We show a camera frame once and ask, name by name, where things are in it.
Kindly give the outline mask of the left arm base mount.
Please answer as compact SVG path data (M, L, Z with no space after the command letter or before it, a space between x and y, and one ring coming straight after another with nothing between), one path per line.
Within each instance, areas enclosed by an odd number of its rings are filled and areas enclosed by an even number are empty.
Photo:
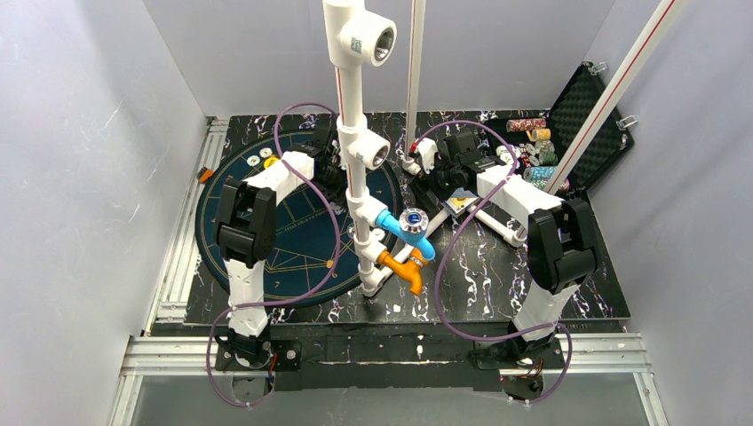
M215 335L218 346L214 368L217 371L297 371L301 364L302 345L297 340L275 340L268 330L261 336L244 336L228 329Z

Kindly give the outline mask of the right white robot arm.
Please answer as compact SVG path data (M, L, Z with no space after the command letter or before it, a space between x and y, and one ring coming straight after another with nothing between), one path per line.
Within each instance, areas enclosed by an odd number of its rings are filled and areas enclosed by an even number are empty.
M492 203L518 221L524 238L509 230L513 247L527 249L531 288L508 327L492 341L534 343L548 339L568 300L599 268L601 255L596 221L588 202L563 200L535 187L516 174L516 157L505 161L478 148L475 134L461 131L435 142L421 138L407 151L432 191L448 198L458 189L479 196L479 205Z

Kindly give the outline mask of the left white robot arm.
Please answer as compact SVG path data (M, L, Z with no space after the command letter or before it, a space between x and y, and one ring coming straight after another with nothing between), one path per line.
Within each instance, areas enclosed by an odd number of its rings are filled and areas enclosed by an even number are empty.
M282 147L277 161L259 172L222 185L213 238L228 275L230 339L256 340L267 327L264 273L276 240L279 204L304 187L338 225L332 202L343 171L335 139L333 128L316 130L309 139Z

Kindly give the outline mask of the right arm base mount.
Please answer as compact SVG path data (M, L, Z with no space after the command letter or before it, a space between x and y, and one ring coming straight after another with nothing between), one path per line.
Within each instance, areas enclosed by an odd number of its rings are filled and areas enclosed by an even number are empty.
M503 370L503 392L521 402L532 402L545 394L545 370L567 365L567 355L554 335L532 342L521 337L499 343L476 342L468 359L482 371Z

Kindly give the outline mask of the yellow button chip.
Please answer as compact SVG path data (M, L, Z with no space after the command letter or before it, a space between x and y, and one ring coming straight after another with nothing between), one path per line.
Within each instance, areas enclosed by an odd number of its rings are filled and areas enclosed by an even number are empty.
M278 161L279 161L279 159L277 157L270 156L270 157L266 158L266 160L264 162L264 167L266 169L268 169L268 168L272 167Z

